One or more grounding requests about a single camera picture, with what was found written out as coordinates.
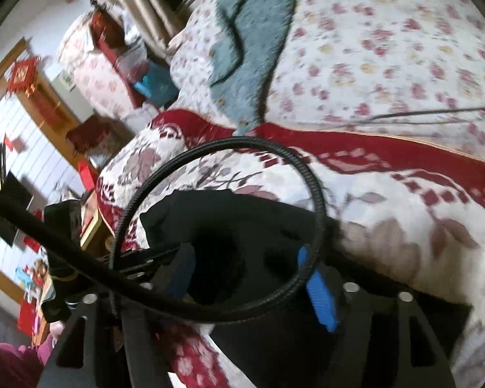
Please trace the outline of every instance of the purple sleeve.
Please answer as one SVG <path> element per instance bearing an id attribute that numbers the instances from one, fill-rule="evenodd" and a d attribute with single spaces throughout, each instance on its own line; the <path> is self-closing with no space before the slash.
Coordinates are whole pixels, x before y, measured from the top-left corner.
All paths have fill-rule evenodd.
<path id="1" fill-rule="evenodd" d="M 39 347 L 0 343 L 0 388 L 36 388 L 51 352 L 52 336 Z"/>

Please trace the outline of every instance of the floral quilt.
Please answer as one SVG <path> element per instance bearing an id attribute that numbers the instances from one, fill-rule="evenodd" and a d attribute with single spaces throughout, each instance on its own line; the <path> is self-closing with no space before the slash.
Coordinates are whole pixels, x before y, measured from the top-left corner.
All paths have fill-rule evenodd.
<path id="1" fill-rule="evenodd" d="M 216 0 L 171 65 L 176 107 L 232 125 L 210 97 Z M 485 158 L 485 19 L 471 0 L 297 0 L 265 120 L 408 135 Z"/>
<path id="2" fill-rule="evenodd" d="M 101 173 L 98 204 L 106 223 L 116 228 L 136 190 L 163 163 L 232 132 L 188 110 L 161 113 Z M 293 148 L 309 163 L 356 261 L 415 289 L 473 305 L 451 366 L 460 388 L 480 387 L 485 381 L 485 161 L 403 137 L 292 131 L 276 124 L 260 125 L 255 134 Z M 312 207 L 300 176 L 277 156 L 220 151 L 180 168 L 151 192 L 131 223 L 125 249 L 147 247 L 138 217 L 176 189 L 231 189 Z M 233 365 L 222 363 L 225 373 L 233 374 Z"/>

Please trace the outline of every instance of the teal towel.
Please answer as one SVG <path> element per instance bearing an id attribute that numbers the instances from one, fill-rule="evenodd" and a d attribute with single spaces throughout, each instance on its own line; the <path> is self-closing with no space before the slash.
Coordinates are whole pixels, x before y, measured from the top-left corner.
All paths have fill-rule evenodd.
<path id="1" fill-rule="evenodd" d="M 221 27 L 212 46 L 210 90 L 244 135 L 263 122 L 266 97 L 296 0 L 217 0 Z"/>

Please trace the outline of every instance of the silver screw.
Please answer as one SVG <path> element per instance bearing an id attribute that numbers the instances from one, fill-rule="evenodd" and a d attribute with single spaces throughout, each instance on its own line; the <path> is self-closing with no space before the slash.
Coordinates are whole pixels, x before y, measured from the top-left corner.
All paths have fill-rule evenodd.
<path id="1" fill-rule="evenodd" d="M 87 294 L 85 297 L 83 297 L 83 303 L 86 303 L 87 305 L 91 305 L 92 303 L 95 303 L 97 301 L 98 297 L 94 293 Z"/>
<path id="2" fill-rule="evenodd" d="M 413 295 L 408 292 L 400 292 L 399 299 L 401 299 L 402 302 L 411 302 L 413 300 Z"/>
<path id="3" fill-rule="evenodd" d="M 343 285 L 343 289 L 348 293 L 356 293 L 360 291 L 360 286 L 357 283 L 348 281 Z"/>

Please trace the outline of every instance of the black cloth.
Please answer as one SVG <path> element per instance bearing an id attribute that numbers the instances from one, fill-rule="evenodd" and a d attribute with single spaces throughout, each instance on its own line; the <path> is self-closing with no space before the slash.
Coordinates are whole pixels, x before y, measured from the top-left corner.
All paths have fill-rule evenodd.
<path id="1" fill-rule="evenodd" d="M 314 214 L 251 195 L 224 191 L 175 191 L 140 219 L 151 248 L 190 242 L 197 265 L 189 285 L 204 305 L 240 305 L 278 289 L 297 269 L 300 247 L 313 236 Z M 409 290 L 447 356 L 470 306 L 414 291 L 356 264 L 339 249 L 335 220 L 327 218 L 324 262 L 369 293 L 395 297 Z M 252 321 L 218 325 L 214 342 L 258 388 L 316 386 L 329 362 L 334 335 L 318 323 L 307 292 Z"/>

